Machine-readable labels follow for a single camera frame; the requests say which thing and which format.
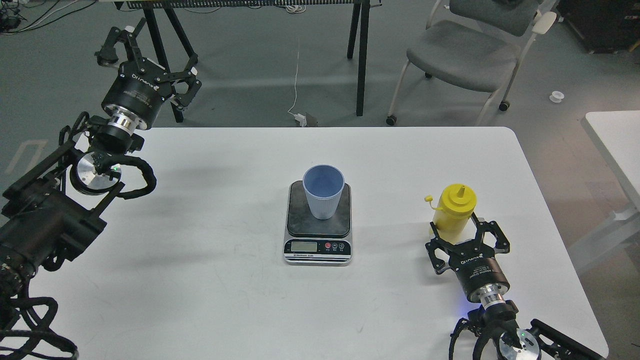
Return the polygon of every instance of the chair seat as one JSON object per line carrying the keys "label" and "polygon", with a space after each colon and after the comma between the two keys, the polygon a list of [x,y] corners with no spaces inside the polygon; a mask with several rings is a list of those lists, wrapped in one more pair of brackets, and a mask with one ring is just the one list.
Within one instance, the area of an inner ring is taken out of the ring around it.
{"label": "chair seat", "polygon": [[494,92],[511,76],[520,48],[451,21],[425,30],[406,51],[415,66],[442,81]]}

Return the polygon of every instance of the black table leg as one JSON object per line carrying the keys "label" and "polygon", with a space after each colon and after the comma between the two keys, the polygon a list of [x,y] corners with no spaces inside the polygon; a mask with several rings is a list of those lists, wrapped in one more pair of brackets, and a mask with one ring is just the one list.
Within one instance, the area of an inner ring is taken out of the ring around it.
{"label": "black table leg", "polygon": [[[147,19],[147,24],[149,25],[149,33],[151,34],[151,41],[154,44],[154,50],[156,51],[156,57],[158,59],[158,63],[164,67],[165,71],[171,72],[169,68],[169,61],[166,59],[166,54],[164,53],[164,45],[162,44],[162,38],[160,37],[160,31],[158,30],[158,24],[156,21],[156,15],[154,14],[153,8],[144,8],[142,10],[145,13],[145,18]],[[184,116],[182,116],[182,112],[178,110],[177,106],[174,103],[171,103],[171,109],[173,110],[173,117],[176,122],[183,122]]]}
{"label": "black table leg", "polygon": [[191,46],[191,42],[189,42],[189,38],[187,37],[187,34],[185,34],[184,29],[182,28],[182,24],[180,23],[180,20],[178,20],[178,16],[175,14],[175,10],[173,8],[168,8],[168,9],[164,9],[164,12],[166,13],[166,16],[169,18],[169,21],[171,22],[171,25],[173,26],[175,33],[178,35],[178,38],[180,39],[180,43],[182,44],[182,47],[184,48],[185,52],[187,52],[187,56],[192,57],[192,55],[195,54],[196,63],[198,63],[198,60],[197,60],[198,55],[193,50],[193,47]]}
{"label": "black table leg", "polygon": [[367,73],[367,41],[369,38],[369,10],[371,1],[362,4],[362,20],[360,21],[360,53],[358,54],[358,94],[356,100],[356,116],[364,112],[364,81]]}
{"label": "black table leg", "polygon": [[358,20],[360,19],[360,3],[353,4],[353,13],[351,14],[351,31],[349,32],[349,47],[347,48],[347,59],[353,59],[353,49],[356,46],[356,35],[358,34]]}

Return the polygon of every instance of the yellow bottle cap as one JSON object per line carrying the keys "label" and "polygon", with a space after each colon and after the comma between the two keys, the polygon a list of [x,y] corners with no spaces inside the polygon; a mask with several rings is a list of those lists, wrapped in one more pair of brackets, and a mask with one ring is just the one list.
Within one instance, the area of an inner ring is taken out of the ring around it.
{"label": "yellow bottle cap", "polygon": [[476,208],[476,193],[464,184],[452,184],[440,197],[442,210],[455,217],[470,217]]}

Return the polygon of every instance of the yellow squeeze bottle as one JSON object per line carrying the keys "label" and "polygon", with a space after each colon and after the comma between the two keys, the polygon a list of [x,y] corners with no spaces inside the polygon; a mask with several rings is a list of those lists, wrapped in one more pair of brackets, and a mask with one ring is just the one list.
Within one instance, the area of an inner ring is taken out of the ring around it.
{"label": "yellow squeeze bottle", "polygon": [[437,208],[431,205],[432,196],[429,195],[424,200],[436,211],[433,222],[440,237],[450,243],[458,242],[476,208],[476,193],[464,184],[452,184],[442,192]]}

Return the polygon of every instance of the white spool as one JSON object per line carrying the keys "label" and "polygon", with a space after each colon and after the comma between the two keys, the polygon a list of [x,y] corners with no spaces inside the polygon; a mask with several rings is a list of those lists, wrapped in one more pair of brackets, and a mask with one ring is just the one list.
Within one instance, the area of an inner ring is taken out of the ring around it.
{"label": "white spool", "polygon": [[554,91],[551,93],[551,95],[549,95],[549,100],[555,102],[556,104],[562,102],[562,99],[564,99],[564,94],[559,91]]}

